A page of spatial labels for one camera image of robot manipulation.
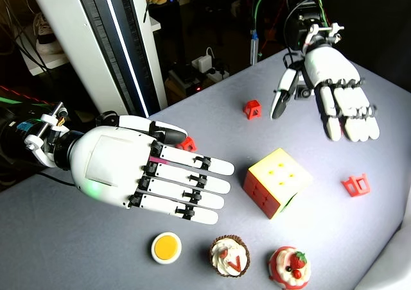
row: rubik's cube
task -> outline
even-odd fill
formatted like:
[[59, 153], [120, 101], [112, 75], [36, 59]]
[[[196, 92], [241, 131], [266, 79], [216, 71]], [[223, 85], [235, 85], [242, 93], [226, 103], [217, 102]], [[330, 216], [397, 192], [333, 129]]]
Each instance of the rubik's cube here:
[[311, 181], [307, 170], [279, 148], [249, 168], [243, 188], [272, 219]]

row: robotic hand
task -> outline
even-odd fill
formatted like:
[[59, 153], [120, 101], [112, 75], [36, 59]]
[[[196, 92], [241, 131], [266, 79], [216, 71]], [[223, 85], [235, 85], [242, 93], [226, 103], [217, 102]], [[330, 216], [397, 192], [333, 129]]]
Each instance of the robotic hand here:
[[342, 135], [342, 127], [351, 141], [366, 141], [380, 136], [375, 119], [376, 107], [369, 103], [361, 88], [363, 80], [354, 65], [332, 45], [341, 40], [338, 33], [344, 27], [337, 23], [327, 25], [321, 19], [318, 0], [288, 0], [295, 7], [284, 24], [284, 39], [290, 47], [300, 51], [302, 60], [292, 61], [283, 74], [275, 92], [270, 116], [277, 119], [295, 92], [300, 73], [310, 90], [314, 90], [319, 110], [325, 120], [326, 131], [333, 141]]
[[42, 115], [40, 128], [30, 127], [37, 133], [27, 130], [24, 142], [43, 165], [70, 169], [84, 194], [126, 209], [134, 206], [210, 225], [217, 222], [218, 214], [210, 209], [222, 208], [224, 199], [208, 191], [227, 194], [229, 182], [169, 162], [221, 175], [233, 174], [234, 166], [165, 145], [181, 143], [187, 137], [184, 130], [107, 112], [99, 116], [98, 127], [82, 134], [62, 125], [66, 116], [59, 103], [52, 113]]

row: blue label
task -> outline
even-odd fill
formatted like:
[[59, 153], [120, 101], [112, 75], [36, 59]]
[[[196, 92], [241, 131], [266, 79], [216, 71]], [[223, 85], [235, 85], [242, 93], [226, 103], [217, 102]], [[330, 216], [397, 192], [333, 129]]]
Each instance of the blue label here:
[[16, 126], [16, 129], [22, 130], [25, 132], [28, 132], [28, 130], [32, 127], [33, 125], [29, 122], [22, 122], [19, 125]]

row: white light strip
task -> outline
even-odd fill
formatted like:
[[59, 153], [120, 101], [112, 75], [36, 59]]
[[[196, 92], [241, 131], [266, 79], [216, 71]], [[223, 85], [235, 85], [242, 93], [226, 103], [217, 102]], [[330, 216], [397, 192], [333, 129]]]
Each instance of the white light strip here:
[[116, 27], [116, 31], [117, 31], [118, 37], [120, 39], [120, 44], [121, 44], [121, 47], [123, 48], [124, 55], [126, 56], [126, 61], [127, 61], [127, 64], [128, 64], [128, 68], [130, 69], [131, 76], [133, 77], [134, 85], [136, 86], [137, 93], [139, 94], [140, 102], [143, 106], [144, 114], [146, 115], [146, 118], [147, 118], [148, 117], [148, 112], [147, 112], [146, 104], [144, 103], [143, 95], [141, 94], [139, 83], [137, 81], [136, 74], [134, 72], [133, 65], [132, 65], [131, 60], [130, 60], [130, 56], [128, 55], [126, 44], [124, 43], [123, 34], [121, 33], [120, 26], [118, 24], [118, 20], [117, 20], [117, 17], [116, 17], [116, 13], [114, 11], [113, 4], [112, 4], [111, 0], [107, 0], [107, 4], [109, 5], [110, 14], [111, 14], [111, 17], [113, 18], [114, 26]]

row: white cloth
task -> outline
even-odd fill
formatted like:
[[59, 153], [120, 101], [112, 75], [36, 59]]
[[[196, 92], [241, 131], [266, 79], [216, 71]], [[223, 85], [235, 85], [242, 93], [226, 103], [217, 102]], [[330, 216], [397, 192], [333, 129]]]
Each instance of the white cloth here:
[[355, 290], [411, 289], [411, 192], [401, 229], [392, 237], [379, 259]]

